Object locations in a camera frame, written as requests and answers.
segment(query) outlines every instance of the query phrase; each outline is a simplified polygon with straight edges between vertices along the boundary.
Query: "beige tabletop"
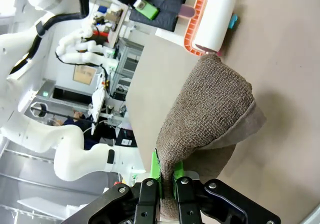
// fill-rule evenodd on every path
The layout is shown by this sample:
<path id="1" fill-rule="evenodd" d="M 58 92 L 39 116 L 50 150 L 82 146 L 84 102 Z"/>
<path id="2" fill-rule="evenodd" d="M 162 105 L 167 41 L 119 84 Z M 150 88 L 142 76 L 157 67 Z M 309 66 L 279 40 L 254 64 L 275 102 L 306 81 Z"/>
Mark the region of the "beige tabletop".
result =
<path id="1" fill-rule="evenodd" d="M 236 0 L 223 58 L 252 84 L 265 126 L 238 144 L 219 178 L 300 223 L 320 203 L 320 0 Z M 150 36 L 127 107 L 147 170 L 160 128 L 198 58 Z"/>

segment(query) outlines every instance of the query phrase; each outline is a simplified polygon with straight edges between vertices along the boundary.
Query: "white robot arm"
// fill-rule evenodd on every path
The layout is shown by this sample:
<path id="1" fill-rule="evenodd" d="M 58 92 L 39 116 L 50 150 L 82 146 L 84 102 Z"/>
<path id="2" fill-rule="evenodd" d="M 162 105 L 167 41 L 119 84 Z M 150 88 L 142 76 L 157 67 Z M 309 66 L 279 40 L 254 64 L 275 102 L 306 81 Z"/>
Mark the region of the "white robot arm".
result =
<path id="1" fill-rule="evenodd" d="M 39 153 L 56 146 L 54 170 L 56 175 L 65 181 L 74 181 L 96 171 L 118 172 L 127 181 L 131 179 L 132 174 L 143 173 L 145 170 L 141 159 L 133 160 L 132 158 L 139 157 L 137 148 L 134 150 L 133 148 L 97 144 L 91 150 L 84 150 L 84 136 L 79 127 L 75 125 L 48 126 L 18 112 L 21 84 L 17 79 L 11 78 L 9 74 L 20 69 L 23 71 L 32 66 L 31 60 L 39 48 L 42 36 L 55 23 L 83 19 L 89 14 L 89 0 L 80 0 L 81 11 L 72 14 L 64 14 L 69 13 L 68 7 L 74 6 L 67 4 L 68 0 L 30 0 L 30 3 L 52 13 L 46 14 L 28 31 L 0 36 L 1 133 L 9 140 Z M 92 42 L 77 43 L 73 41 L 73 38 L 66 37 L 64 44 L 74 43 L 76 49 L 101 50 L 100 46 L 94 45 Z M 60 50 L 61 58 L 66 62 L 71 61 L 68 52 L 64 54 L 64 49 Z M 79 63 L 85 63 L 93 61 L 95 57 L 84 55 L 75 59 Z"/>

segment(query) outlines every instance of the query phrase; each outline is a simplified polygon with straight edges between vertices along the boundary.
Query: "orange basket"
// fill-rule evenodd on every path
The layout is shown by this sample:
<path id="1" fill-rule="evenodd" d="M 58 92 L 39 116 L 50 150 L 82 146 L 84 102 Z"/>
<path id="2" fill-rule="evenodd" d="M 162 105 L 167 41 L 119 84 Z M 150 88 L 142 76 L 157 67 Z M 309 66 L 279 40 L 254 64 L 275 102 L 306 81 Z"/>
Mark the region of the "orange basket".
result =
<path id="1" fill-rule="evenodd" d="M 192 42 L 195 39 L 195 35 L 197 33 L 199 24 L 201 22 L 202 16 L 206 8 L 206 4 L 207 4 L 207 0 L 195 1 L 195 4 L 194 4 L 195 16 L 189 20 L 189 24 L 187 26 L 187 29 L 184 35 L 184 41 L 183 41 L 184 48 L 188 52 L 196 56 L 202 56 L 206 54 L 205 51 L 195 49 L 192 46 Z"/>

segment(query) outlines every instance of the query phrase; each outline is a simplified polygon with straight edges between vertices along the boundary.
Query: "laboratory room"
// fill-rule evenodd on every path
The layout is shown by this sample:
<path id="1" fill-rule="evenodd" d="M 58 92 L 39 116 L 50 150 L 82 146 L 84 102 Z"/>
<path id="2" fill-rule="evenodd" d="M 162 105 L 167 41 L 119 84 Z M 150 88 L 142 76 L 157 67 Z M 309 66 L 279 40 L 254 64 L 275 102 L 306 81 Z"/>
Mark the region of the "laboratory room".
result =
<path id="1" fill-rule="evenodd" d="M 0 0 L 1 224 L 320 224 L 320 0 Z"/>

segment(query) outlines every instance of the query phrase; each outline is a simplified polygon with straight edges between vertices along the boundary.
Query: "black cloth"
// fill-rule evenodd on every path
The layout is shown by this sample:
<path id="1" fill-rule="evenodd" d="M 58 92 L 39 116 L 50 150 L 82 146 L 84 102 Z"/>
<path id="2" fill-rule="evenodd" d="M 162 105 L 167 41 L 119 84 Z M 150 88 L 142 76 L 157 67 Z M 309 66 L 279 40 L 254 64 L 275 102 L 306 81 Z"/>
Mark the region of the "black cloth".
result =
<path id="1" fill-rule="evenodd" d="M 181 5 L 184 4 L 186 0 L 146 1 L 159 9 L 159 14 L 156 16 L 156 18 L 154 20 L 150 20 L 137 10 L 133 9 L 131 11 L 129 19 L 134 22 L 139 22 L 156 28 L 174 32 L 178 21 L 178 14 L 180 12 Z"/>

